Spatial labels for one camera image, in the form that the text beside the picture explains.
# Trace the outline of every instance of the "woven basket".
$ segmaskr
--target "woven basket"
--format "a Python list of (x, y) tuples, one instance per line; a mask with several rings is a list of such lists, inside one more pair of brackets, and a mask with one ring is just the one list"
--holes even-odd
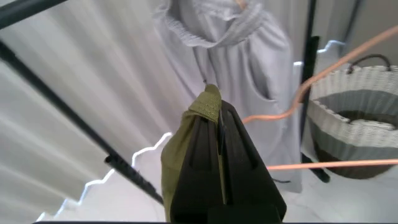
[[(319, 161), (398, 158), (398, 67), (386, 63), (334, 71), (312, 85), (307, 114)], [(352, 179), (368, 179), (390, 168), (330, 170)]]

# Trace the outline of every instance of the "laundry basket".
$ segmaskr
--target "laundry basket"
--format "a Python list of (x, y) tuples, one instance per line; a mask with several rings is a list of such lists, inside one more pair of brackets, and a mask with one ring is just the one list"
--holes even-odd
[[(386, 66), (355, 67), (379, 57)], [(398, 158), (398, 67), (372, 54), (312, 85), (307, 111), (320, 162)], [(368, 179), (392, 166), (337, 167), (352, 179)]]

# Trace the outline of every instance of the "hanging clothing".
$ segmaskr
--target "hanging clothing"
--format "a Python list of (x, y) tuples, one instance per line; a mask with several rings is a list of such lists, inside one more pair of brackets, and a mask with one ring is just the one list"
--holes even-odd
[[(233, 0), (175, 0), (161, 5), (154, 19), (184, 101), (192, 102), (205, 80), (241, 118), (279, 114), (290, 106), (300, 83), (292, 75), (290, 43), (259, 2), (242, 11)], [(297, 113), (245, 125), (265, 165), (300, 162)], [(301, 191), (299, 170), (271, 175), (280, 189)]]

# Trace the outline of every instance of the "curtain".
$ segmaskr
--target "curtain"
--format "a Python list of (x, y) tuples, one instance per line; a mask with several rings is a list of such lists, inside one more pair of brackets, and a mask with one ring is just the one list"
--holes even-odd
[[(308, 0), (261, 1), (301, 60)], [(159, 2), (69, 0), (1, 30), (0, 38), (131, 161), (175, 131), (191, 103), (154, 31), (151, 11)], [(331, 25), (339, 14), (323, 15), (317, 11), (316, 22), (344, 33)], [(315, 27), (323, 40), (334, 37), (322, 23)], [(42, 212), (56, 214), (65, 198), (79, 202), (86, 183), (104, 181), (110, 168), (96, 144), (4, 63), (0, 75), (0, 223), (29, 223)]]

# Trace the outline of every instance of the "clothing rack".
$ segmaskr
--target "clothing rack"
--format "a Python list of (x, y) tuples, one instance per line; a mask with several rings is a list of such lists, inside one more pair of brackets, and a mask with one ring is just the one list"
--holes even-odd
[[(17, 22), (34, 16), (42, 11), (55, 7), (67, 0), (16, 0), (5, 6), (0, 7), (0, 30), (7, 28)], [(317, 0), (310, 0), (308, 5), (307, 31), (305, 37), (305, 50), (302, 70), (302, 82), (313, 75), (315, 61), (317, 57), (317, 48), (319, 37), (312, 37), (313, 19), (315, 15), (315, 6)], [(78, 126), (87, 136), (89, 136), (104, 152), (109, 156), (105, 159), (111, 167), (116, 169), (125, 178), (136, 184), (145, 193), (149, 194), (159, 203), (163, 203), (162, 197), (155, 191), (155, 188), (146, 181), (134, 168), (132, 168), (93, 128), (85, 123), (79, 115), (74, 112), (50, 87), (48, 87), (29, 67), (27, 67), (17, 55), (0, 40), (0, 58), (11, 66), (28, 83), (30, 83), (38, 92), (49, 100), (61, 113), (63, 113), (73, 124)], [(300, 120), (300, 141), (302, 140), (305, 126), (305, 117), (307, 114), (309, 92), (303, 99), (303, 110)], [(311, 160), (302, 154), (304, 162)], [(312, 169), (318, 176), (322, 169)]]

